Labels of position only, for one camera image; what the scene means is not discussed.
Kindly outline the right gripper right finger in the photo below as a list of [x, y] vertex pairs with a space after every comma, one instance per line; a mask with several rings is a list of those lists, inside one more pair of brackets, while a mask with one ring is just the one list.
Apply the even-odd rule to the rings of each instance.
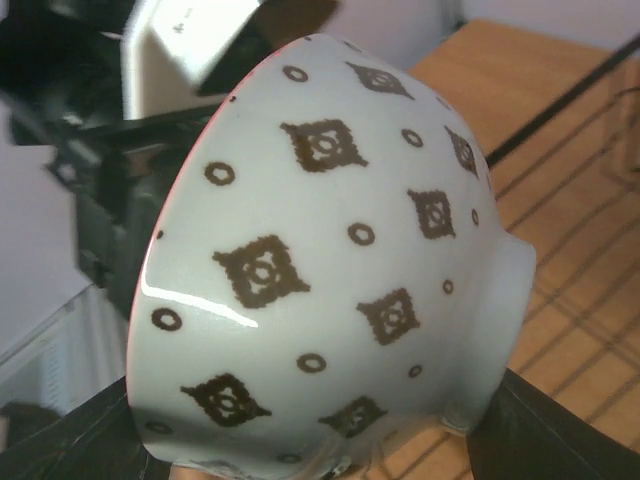
[[508, 370], [467, 437], [477, 480], [637, 479], [639, 454]]

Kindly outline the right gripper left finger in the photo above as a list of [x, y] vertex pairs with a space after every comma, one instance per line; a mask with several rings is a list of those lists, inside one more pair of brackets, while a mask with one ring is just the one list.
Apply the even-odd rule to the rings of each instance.
[[62, 416], [36, 404], [1, 408], [3, 479], [167, 479], [136, 433], [123, 378]]

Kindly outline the white bowl with brown diamonds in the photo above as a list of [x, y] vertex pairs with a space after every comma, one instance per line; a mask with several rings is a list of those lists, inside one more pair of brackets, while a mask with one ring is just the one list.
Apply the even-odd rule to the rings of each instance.
[[320, 479], [466, 435], [535, 269], [453, 107], [346, 41], [296, 40], [219, 107], [160, 213], [127, 345], [141, 441], [228, 479]]

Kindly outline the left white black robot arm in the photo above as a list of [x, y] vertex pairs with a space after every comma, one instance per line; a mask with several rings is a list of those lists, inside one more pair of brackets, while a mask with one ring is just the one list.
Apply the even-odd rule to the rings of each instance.
[[13, 142], [55, 149], [75, 197], [76, 262], [128, 315], [154, 224], [225, 97], [317, 32], [335, 1], [11, 1], [1, 100]]

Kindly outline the aluminium rail frame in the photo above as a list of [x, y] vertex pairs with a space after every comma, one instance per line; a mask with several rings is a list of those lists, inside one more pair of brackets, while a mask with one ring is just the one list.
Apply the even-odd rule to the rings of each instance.
[[128, 323], [89, 286], [1, 355], [1, 404], [65, 415], [125, 373]]

